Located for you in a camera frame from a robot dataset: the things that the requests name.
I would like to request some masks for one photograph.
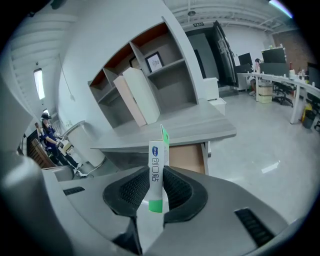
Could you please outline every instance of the ceiling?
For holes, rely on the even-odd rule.
[[[163,0],[185,31],[197,29],[193,23],[212,26],[245,26],[277,33],[296,29],[293,20],[267,0]]]
[[[69,0],[59,10],[50,5],[26,17],[9,40],[13,72],[32,112],[40,116],[55,107],[55,77],[62,42],[70,25],[77,21],[80,0]],[[34,70],[42,69],[45,98],[39,100]]]
[[[58,10],[48,4],[34,17],[27,17],[9,40],[11,60],[17,83],[36,116],[44,109],[55,109],[55,78],[65,35],[77,21],[86,0],[68,0]],[[293,21],[266,0],[163,0],[185,31],[196,29],[193,23],[212,26],[245,26],[276,33],[295,28]],[[195,15],[188,16],[188,11]],[[34,70],[42,68],[45,98],[39,100]]]

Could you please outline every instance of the chair backrest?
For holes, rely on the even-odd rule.
[[[31,141],[31,148],[33,148],[33,152],[29,155],[41,168],[50,168],[55,167],[56,165],[50,160],[45,150],[40,145],[40,142],[34,138]]]

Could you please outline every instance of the computer monitor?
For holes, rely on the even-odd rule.
[[[250,67],[252,66],[252,59],[249,52],[246,54],[239,55],[238,58],[239,58],[240,65],[249,64]]]
[[[287,63],[283,48],[263,50],[262,57],[264,63]]]
[[[252,68],[249,64],[235,66],[236,73],[252,73]]]
[[[320,89],[320,67],[317,64],[308,62],[309,84],[314,82],[315,87]]]
[[[287,63],[261,63],[260,71],[261,73],[264,72],[265,74],[281,77],[285,74],[285,76],[289,78],[289,67]]]

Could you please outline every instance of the black door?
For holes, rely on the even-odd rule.
[[[225,85],[239,87],[233,52],[230,49],[226,35],[218,21],[213,23],[212,36],[216,44],[216,49],[218,50],[217,54],[219,54],[219,62],[221,62],[219,71],[220,78],[223,78]]]

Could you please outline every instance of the doorway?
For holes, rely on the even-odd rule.
[[[212,27],[188,31],[186,35],[193,49],[198,52],[197,59],[199,65],[202,66],[203,78],[218,78],[219,87],[239,87],[234,54],[221,25],[217,21],[213,23]]]

